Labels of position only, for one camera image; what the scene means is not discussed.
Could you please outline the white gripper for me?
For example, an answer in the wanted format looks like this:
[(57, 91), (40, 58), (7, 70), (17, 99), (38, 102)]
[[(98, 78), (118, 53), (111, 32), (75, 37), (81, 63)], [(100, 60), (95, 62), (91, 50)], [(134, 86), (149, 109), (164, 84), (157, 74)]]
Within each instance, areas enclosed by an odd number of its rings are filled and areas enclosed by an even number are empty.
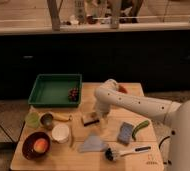
[(100, 128), (101, 129), (106, 129), (108, 126), (108, 118), (105, 117), (109, 114), (110, 112), (110, 105), (105, 104), (99, 101), (95, 102), (94, 105), (94, 110), (97, 116), (100, 118)]

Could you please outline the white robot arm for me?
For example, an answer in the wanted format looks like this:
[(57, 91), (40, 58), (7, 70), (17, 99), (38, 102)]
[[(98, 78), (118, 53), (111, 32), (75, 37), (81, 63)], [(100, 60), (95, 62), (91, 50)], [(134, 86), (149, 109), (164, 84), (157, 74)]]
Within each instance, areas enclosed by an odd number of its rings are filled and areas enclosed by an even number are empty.
[(168, 171), (190, 171), (190, 100), (171, 100), (134, 96), (119, 91), (119, 83), (108, 79), (94, 90), (95, 112), (99, 117), (110, 113), (112, 105), (164, 123), (171, 128)]

